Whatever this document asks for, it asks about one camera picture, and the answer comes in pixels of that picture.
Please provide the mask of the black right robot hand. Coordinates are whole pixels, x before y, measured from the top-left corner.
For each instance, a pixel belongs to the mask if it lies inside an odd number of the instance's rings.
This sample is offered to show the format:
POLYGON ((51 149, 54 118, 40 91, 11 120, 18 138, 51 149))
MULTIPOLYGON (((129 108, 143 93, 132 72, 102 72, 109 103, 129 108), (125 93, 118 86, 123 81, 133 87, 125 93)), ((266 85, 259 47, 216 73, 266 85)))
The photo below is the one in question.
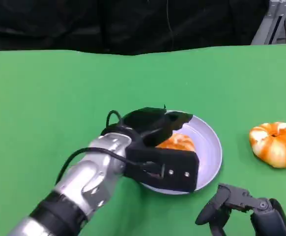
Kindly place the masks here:
POLYGON ((286 236, 286 215, 276 199, 255 198, 247 189, 223 183, 200 211, 195 224, 208 224, 213 236, 225 236, 224 226, 233 210, 253 212, 250 220, 257 236, 286 236))

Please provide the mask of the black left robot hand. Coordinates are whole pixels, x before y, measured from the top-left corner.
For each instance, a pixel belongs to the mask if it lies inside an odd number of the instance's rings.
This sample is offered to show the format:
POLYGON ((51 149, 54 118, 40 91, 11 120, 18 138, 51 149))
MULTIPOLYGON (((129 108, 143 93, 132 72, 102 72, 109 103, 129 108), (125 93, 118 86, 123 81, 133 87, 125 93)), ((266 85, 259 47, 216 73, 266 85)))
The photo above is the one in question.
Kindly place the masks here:
POLYGON ((156 147, 182 128, 193 115, 166 108, 145 107, 126 114, 122 123, 132 128, 147 147, 156 147))

